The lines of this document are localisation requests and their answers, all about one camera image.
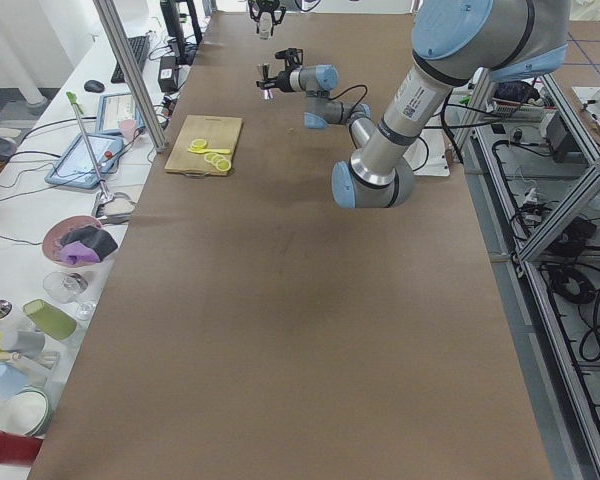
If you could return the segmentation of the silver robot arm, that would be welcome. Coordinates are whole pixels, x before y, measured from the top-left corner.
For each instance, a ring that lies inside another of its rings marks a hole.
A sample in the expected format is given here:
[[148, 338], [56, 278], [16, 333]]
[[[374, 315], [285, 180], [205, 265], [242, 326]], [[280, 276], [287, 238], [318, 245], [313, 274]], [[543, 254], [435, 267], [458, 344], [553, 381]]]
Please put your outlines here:
[[378, 122], [362, 104], [330, 98], [338, 82], [331, 65], [305, 66], [302, 52], [276, 53], [285, 62], [277, 76], [258, 67], [263, 92], [302, 92], [309, 129], [348, 127], [356, 146], [334, 165], [331, 188], [342, 208], [391, 208], [408, 199], [415, 185], [405, 160], [436, 109], [479, 68], [494, 82], [551, 73], [564, 62], [571, 4], [568, 1], [428, 1], [411, 34], [413, 66]]

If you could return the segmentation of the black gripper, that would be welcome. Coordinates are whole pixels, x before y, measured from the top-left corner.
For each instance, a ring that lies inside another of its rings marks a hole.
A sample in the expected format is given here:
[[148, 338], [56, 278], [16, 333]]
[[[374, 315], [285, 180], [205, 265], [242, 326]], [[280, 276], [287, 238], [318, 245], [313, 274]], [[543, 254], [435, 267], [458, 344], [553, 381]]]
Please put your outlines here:
[[257, 80], [256, 86], [260, 90], [270, 90], [270, 89], [279, 89], [282, 92], [290, 93], [293, 91], [293, 87], [291, 86], [291, 74], [292, 70], [283, 70], [280, 71], [276, 77], [268, 78], [263, 80]]
[[281, 5], [279, 0], [250, 0], [248, 11], [250, 18], [254, 22], [260, 21], [260, 10], [272, 10], [271, 17], [274, 24], [281, 24], [285, 14], [286, 7]]

